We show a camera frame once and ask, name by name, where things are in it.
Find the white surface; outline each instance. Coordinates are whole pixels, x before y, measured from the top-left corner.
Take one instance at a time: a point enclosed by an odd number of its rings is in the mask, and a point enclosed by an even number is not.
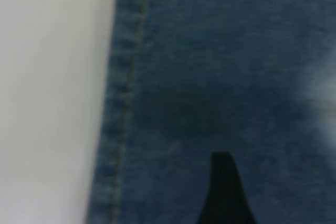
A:
[[[0,8],[0,223],[82,223],[112,0],[0,0]]]

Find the blue denim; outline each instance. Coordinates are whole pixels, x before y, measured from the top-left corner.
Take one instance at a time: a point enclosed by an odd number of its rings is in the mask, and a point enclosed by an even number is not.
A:
[[[335,32],[336,0],[117,0],[87,223],[195,224],[218,151],[259,224],[336,223]]]

